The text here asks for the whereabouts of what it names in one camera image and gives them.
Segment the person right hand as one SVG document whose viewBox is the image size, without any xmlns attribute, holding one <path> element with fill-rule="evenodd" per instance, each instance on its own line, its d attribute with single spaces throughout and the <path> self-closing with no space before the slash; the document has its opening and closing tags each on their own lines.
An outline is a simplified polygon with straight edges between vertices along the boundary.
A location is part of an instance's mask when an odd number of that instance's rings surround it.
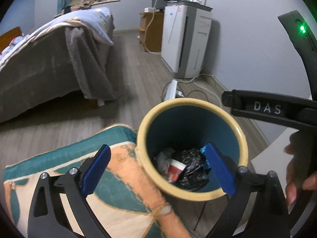
<svg viewBox="0 0 317 238">
<path fill-rule="evenodd" d="M 316 172 L 309 174 L 314 148 L 312 134 L 297 131 L 292 133 L 284 152 L 293 158 L 286 168 L 286 203 L 293 204 L 301 191 L 316 190 Z"/>
</svg>

